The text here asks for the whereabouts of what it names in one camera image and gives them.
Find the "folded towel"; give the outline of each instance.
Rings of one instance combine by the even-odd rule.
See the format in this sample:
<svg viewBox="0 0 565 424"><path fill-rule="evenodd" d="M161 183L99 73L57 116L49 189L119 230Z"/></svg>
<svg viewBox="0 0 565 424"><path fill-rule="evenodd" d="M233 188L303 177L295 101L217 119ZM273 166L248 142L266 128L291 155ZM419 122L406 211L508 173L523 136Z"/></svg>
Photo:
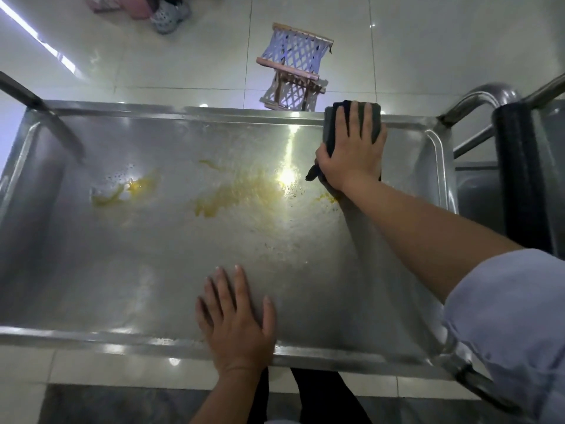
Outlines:
<svg viewBox="0 0 565 424"><path fill-rule="evenodd" d="M377 140L378 134L381 132L381 106L377 103L359 103L359 125L361 129L363 129L365 104L371 104L373 109L373 131L371 131L371 140L374 144ZM332 107L326 107L324 110L323 140L330 157L335 149L335 114L337 113L338 107L342 106L345 112L345 123L347 123L349 133L349 111L351 109L351 101L345 100L343 102L334 103ZM317 164L314 164L306 175L306 181L312 181L317 177L320 177L321 180L325 180L320 167Z"/></svg>

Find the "finger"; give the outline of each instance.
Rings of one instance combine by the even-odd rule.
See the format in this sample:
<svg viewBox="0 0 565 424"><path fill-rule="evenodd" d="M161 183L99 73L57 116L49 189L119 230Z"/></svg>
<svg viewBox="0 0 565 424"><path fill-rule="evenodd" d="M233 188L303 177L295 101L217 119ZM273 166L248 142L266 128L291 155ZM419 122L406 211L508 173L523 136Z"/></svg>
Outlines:
<svg viewBox="0 0 565 424"><path fill-rule="evenodd" d="M381 123L381 132L378 133L377 141L373 144L373 148L378 155L383 154L387 136L388 129L386 128L386 123Z"/></svg>
<svg viewBox="0 0 565 424"><path fill-rule="evenodd" d="M349 109L349 138L360 138L359 103L357 101L352 101Z"/></svg>
<svg viewBox="0 0 565 424"><path fill-rule="evenodd" d="M217 303L216 289L212 278L206 279L206 284L204 284L204 295L206 301L206 307L208 308L208 313L212 318L214 326L219 326L222 324L222 311L220 310L220 305Z"/></svg>
<svg viewBox="0 0 565 424"><path fill-rule="evenodd" d="M238 264L236 265L235 290L237 313L251 313L247 277L245 276L244 269Z"/></svg>
<svg viewBox="0 0 565 424"><path fill-rule="evenodd" d="M372 133L373 133L373 104L365 103L365 110L363 113L363 129L361 131L361 140L370 143Z"/></svg>
<svg viewBox="0 0 565 424"><path fill-rule="evenodd" d="M225 276L225 271L223 270L223 268L216 269L216 286L217 296L218 299L220 299L220 306L222 307L224 320L233 317L233 314L236 313L236 309L233 306L230 286L228 286L228 279Z"/></svg>
<svg viewBox="0 0 565 424"><path fill-rule="evenodd" d="M316 150L316 160L314 162L323 166L329 161L329 159L328 148L325 146L325 143L320 144L320 147Z"/></svg>
<svg viewBox="0 0 565 424"><path fill-rule="evenodd" d="M201 297L196 299L196 322L206 338L212 335L214 329L208 323L206 313L204 312L204 302Z"/></svg>
<svg viewBox="0 0 565 424"><path fill-rule="evenodd" d="M272 342L275 341L277 315L272 300L265 296L263 299L263 335Z"/></svg>
<svg viewBox="0 0 565 424"><path fill-rule="evenodd" d="M335 146L346 143L348 139L348 124L345 121L345 110L342 106L337 108L335 114Z"/></svg>

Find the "wooden stool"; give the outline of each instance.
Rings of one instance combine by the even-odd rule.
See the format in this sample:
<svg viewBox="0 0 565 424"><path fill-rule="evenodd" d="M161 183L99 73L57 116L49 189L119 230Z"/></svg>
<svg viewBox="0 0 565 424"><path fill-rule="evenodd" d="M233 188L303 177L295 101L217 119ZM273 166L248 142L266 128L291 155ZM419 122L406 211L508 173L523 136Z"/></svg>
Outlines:
<svg viewBox="0 0 565 424"><path fill-rule="evenodd" d="M274 93L265 107L306 111L311 94L325 94L318 72L321 58L328 49L332 53L332 46L329 38L274 23L271 42L257 58L258 64L275 70Z"/></svg>

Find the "stainless steel tray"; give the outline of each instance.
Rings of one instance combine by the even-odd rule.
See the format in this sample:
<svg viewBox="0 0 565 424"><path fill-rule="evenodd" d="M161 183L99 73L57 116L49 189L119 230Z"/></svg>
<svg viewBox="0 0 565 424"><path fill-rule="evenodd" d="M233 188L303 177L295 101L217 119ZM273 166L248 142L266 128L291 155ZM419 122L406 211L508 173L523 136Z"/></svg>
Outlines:
<svg viewBox="0 0 565 424"><path fill-rule="evenodd" d="M276 304L277 364L426 373L454 348L371 223L304 180L321 113L47 104L85 158L26 112L0 183L0 340L207 357L196 297L241 263ZM456 211L450 131L383 121L383 181Z"/></svg>

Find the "sleeve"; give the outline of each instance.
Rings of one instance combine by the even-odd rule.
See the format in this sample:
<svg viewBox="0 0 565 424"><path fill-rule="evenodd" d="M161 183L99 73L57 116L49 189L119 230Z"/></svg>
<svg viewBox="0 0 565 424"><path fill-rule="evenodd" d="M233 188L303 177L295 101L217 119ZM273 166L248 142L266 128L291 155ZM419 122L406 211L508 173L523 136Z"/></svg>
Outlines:
<svg viewBox="0 0 565 424"><path fill-rule="evenodd" d="M540 422L565 415L565 262L526 249L473 269L445 325L484 362L500 394Z"/></svg>

